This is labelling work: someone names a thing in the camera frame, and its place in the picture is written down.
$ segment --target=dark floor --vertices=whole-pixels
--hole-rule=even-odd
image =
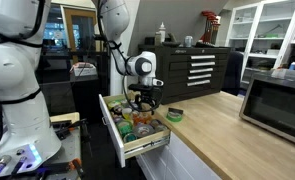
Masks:
[[[121,168],[115,148],[106,126],[102,123],[91,124],[88,127],[91,134],[91,149],[82,145],[82,162],[86,173],[85,180],[145,180],[135,158],[126,161],[126,167]]]

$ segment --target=black tool cabinet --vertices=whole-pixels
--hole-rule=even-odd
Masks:
[[[171,48],[140,45],[157,58],[157,79],[164,81],[162,104],[168,104],[221,90],[229,48]]]

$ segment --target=white drawer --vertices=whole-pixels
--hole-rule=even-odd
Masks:
[[[168,153],[168,163],[167,168],[173,173],[176,179],[183,179],[183,180],[192,180],[193,178],[187,172],[187,169],[180,164],[180,162],[175,158],[169,151]]]
[[[119,99],[125,99],[125,96],[118,95],[102,97],[101,95],[99,95],[100,108],[104,116],[103,122],[108,127],[120,165],[121,167],[125,167],[126,159],[168,144],[170,130],[161,131],[153,135],[124,144],[106,105],[111,101]]]
[[[159,157],[154,150],[146,152],[142,155],[146,158],[146,162],[156,179],[162,180],[165,178],[166,163]]]
[[[174,176],[174,174],[168,168],[166,170],[165,180],[177,180],[177,178]]]
[[[147,180],[158,180],[154,177],[150,167],[147,165],[145,157],[138,155],[136,156],[136,160]]]
[[[188,170],[193,179],[219,180],[219,176],[208,167],[185,143],[174,133],[171,133],[170,144],[171,154],[179,163]]]

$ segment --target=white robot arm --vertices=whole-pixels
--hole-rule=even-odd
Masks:
[[[154,53],[144,51],[142,54],[128,58],[123,54],[120,37],[129,24],[129,14],[124,0],[92,0],[98,12],[98,25],[102,34],[100,20],[105,29],[111,54],[116,62],[116,69],[121,75],[139,76],[140,84],[132,84],[128,88],[140,91],[135,98],[136,103],[147,103],[152,108],[157,108],[161,101],[163,81],[156,79],[156,56]]]
[[[0,162],[11,167],[21,162],[15,173],[37,169],[61,147],[34,73],[50,4],[51,0],[0,0]],[[151,110],[157,108],[160,99],[153,93],[163,82],[155,79],[155,54],[143,52],[127,58],[119,47],[129,22],[125,3],[104,0],[95,4],[101,10],[118,72],[140,76],[141,84],[129,89],[141,92],[136,102],[150,104]],[[12,170],[6,168],[0,176],[10,175]]]

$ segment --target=microwave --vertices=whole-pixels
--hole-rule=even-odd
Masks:
[[[295,143],[295,71],[253,74],[239,115]]]

